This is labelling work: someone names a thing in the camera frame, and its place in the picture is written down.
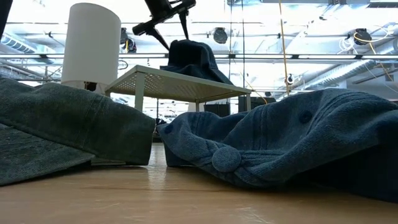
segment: wooden table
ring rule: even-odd
[[[194,168],[101,168],[0,188],[0,223],[398,223],[398,205],[320,189],[248,192]]]
[[[196,111],[199,111],[200,103],[242,95],[246,95],[246,105],[251,110],[251,92],[225,83],[142,65],[136,65],[105,89],[108,96],[111,93],[135,95],[134,107],[139,111],[142,111],[144,96],[196,103]]]

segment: small white table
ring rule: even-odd
[[[248,111],[251,109],[252,90],[224,83],[190,77],[175,72],[136,65],[106,87],[105,93],[135,95],[135,108],[142,111],[144,96],[199,104],[246,95]]]

